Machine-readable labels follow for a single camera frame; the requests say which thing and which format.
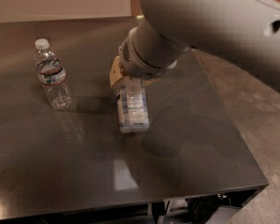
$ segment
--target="plastic bottle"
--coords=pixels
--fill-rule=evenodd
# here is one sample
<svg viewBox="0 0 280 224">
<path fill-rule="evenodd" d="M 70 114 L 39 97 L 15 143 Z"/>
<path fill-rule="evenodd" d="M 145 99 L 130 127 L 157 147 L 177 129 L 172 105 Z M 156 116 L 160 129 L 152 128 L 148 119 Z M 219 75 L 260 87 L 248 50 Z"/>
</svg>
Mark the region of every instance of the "plastic bottle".
<svg viewBox="0 0 280 224">
<path fill-rule="evenodd" d="M 36 72 L 51 106 L 61 110 L 70 109 L 72 98 L 60 57 L 49 46 L 47 39 L 36 40 L 35 47 Z"/>
<path fill-rule="evenodd" d="M 141 79 L 125 77 L 120 80 L 117 100 L 122 133 L 139 133 L 149 128 L 146 90 Z"/>
</svg>

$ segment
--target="screw hole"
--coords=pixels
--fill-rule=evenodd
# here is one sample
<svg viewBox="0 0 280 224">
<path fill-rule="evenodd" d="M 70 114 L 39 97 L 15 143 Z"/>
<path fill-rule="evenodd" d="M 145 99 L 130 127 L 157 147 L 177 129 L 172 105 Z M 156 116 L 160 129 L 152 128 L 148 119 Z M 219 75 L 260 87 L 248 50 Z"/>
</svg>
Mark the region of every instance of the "screw hole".
<svg viewBox="0 0 280 224">
<path fill-rule="evenodd" d="M 264 34 L 266 36 L 275 35 L 280 31 L 280 20 L 274 21 L 268 25 L 267 29 L 264 30 Z"/>
</svg>

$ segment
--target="table surface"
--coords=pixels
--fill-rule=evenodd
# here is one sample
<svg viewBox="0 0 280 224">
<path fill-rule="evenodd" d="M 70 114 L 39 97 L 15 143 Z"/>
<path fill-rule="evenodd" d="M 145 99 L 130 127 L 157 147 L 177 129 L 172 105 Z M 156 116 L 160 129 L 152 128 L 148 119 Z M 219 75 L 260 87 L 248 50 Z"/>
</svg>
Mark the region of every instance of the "table surface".
<svg viewBox="0 0 280 224">
<path fill-rule="evenodd" d="M 0 23 L 0 219 L 267 185 L 191 53 L 147 87 L 150 129 L 121 134 L 108 73 L 136 18 Z M 50 107 L 36 38 L 61 55 L 73 112 Z"/>
</svg>

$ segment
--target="bottle label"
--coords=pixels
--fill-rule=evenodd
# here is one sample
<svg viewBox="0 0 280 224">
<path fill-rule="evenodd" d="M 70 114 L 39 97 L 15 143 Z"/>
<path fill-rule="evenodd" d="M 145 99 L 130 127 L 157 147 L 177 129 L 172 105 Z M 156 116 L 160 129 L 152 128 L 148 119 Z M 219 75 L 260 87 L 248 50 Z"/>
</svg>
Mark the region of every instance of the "bottle label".
<svg viewBox="0 0 280 224">
<path fill-rule="evenodd" d="M 59 71 L 52 74 L 37 74 L 40 82 L 44 85 L 58 85 L 65 81 L 65 69 L 62 67 Z"/>
</svg>

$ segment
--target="floor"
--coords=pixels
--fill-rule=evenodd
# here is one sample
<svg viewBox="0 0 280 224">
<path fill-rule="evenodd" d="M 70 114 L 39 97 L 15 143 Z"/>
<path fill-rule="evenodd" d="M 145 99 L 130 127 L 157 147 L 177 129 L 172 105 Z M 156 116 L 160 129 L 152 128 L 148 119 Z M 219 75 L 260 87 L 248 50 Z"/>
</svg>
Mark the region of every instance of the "floor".
<svg viewBox="0 0 280 224">
<path fill-rule="evenodd" d="M 193 52 L 270 182 L 227 224 L 280 224 L 280 93 L 231 63 Z"/>
</svg>

